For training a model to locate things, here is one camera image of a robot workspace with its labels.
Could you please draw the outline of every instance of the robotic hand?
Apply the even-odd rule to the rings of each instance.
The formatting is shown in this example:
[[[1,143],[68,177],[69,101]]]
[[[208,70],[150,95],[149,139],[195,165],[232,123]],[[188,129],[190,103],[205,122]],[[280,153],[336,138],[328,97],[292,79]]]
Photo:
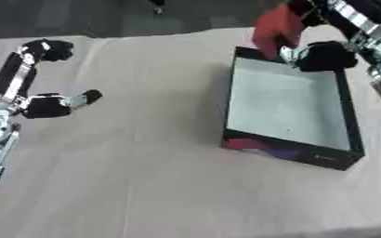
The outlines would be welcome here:
[[[285,20],[282,24],[288,26],[297,24],[315,26],[329,23],[339,29],[348,39],[347,42],[320,42],[303,48],[296,44],[289,45],[280,40],[280,45],[269,48],[268,41],[277,43],[276,37],[265,38],[262,33],[261,17],[254,35],[255,44],[264,51],[277,51],[288,64],[305,72],[319,72],[354,67],[357,64],[355,54],[360,54],[370,65],[369,75],[373,78],[371,85],[381,96],[381,3],[379,0],[291,0],[285,6],[293,16],[275,16]],[[279,29],[274,33],[281,34]],[[303,29],[294,34],[300,36]]]
[[[89,90],[76,97],[60,94],[28,96],[36,64],[41,61],[67,60],[72,56],[73,44],[63,41],[38,40],[20,46],[8,57],[0,71],[0,178],[3,163],[19,139],[20,125],[12,124],[12,116],[52,118],[69,115],[102,97],[97,90]]]

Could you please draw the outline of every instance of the red object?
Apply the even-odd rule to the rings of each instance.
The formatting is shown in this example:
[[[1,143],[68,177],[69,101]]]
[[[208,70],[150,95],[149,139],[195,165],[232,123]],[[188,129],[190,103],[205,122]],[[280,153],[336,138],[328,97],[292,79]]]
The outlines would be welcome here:
[[[269,60],[274,60],[278,57],[278,48],[281,47],[277,46],[276,38],[283,37],[287,43],[297,46],[303,30],[305,26],[302,19],[284,4],[260,16],[253,43]]]

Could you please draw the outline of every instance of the table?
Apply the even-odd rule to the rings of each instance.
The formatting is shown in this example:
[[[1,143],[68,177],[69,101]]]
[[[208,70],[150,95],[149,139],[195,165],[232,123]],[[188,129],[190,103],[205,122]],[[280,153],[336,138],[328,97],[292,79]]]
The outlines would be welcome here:
[[[251,32],[63,37],[75,56],[41,64],[32,92],[98,88],[105,98],[65,118],[19,119],[22,139],[0,183],[0,237],[380,233],[381,99],[365,63],[348,77],[367,156],[348,172],[218,147],[233,49],[251,46]],[[303,41],[334,38],[320,27]],[[0,67],[26,41],[0,40]]]

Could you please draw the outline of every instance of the black fingertip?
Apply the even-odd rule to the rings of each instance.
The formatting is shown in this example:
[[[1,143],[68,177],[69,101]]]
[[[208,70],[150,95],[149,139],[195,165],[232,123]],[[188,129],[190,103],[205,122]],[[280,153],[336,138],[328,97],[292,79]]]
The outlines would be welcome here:
[[[102,98],[102,96],[103,96],[102,93],[96,89],[88,90],[85,93],[83,93],[83,95],[86,96],[86,103],[87,104],[92,104],[92,103],[96,102],[98,99]]]

